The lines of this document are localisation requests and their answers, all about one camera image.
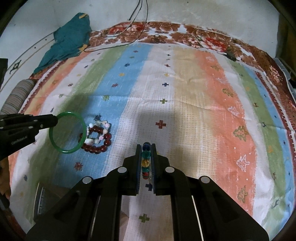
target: floral blanket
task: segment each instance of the floral blanket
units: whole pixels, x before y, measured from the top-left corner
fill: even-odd
[[[105,176],[149,141],[186,175],[210,176],[272,239],[295,206],[296,109],[283,73],[265,52],[218,30],[136,22],[121,33],[128,25],[91,32],[86,50],[130,43],[143,31],[134,44],[82,52],[31,76],[38,82],[23,113],[106,119],[112,144],[99,155],[60,154],[44,130],[10,156],[20,226],[33,225],[39,182],[71,188]],[[60,138],[77,142],[79,133]],[[138,196],[123,197],[122,211],[124,240],[173,240],[170,198],[153,195],[147,180]]]

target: teal cloth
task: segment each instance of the teal cloth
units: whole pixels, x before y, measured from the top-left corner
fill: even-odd
[[[79,19],[79,16],[83,14],[77,13],[69,22],[54,32],[55,43],[45,53],[33,74],[58,60],[75,57],[81,53],[79,48],[89,43],[89,33],[91,32],[89,16],[86,15]]]

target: green bangle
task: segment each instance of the green bangle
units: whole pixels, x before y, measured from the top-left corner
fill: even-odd
[[[64,117],[64,116],[75,116],[77,119],[80,120],[82,126],[83,126],[83,134],[82,134],[82,138],[80,140],[80,142],[78,143],[77,146],[75,146],[74,148],[72,148],[71,150],[65,150],[65,149],[62,149],[60,147],[58,147],[56,145],[56,143],[54,142],[54,138],[53,138],[53,128],[54,127],[50,127],[49,128],[49,139],[50,139],[50,142],[52,143],[53,147],[61,152],[61,153],[64,153],[64,154],[70,154],[70,153],[73,153],[73,152],[76,152],[80,147],[82,147],[85,139],[86,139],[86,124],[84,122],[84,119],[82,118],[82,116],[76,112],[62,112],[60,114],[57,115],[57,119],[59,120],[60,118]]]

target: striped pillow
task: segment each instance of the striped pillow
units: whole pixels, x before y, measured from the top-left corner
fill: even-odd
[[[6,99],[0,110],[0,115],[18,113],[34,85],[35,82],[33,80],[28,79],[20,81]]]

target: green bead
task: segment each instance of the green bead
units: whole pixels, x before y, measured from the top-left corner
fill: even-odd
[[[143,151],[142,152],[142,157],[144,158],[144,159],[149,159],[150,158],[150,152],[149,151]]]
[[[149,167],[142,167],[142,172],[149,172]]]

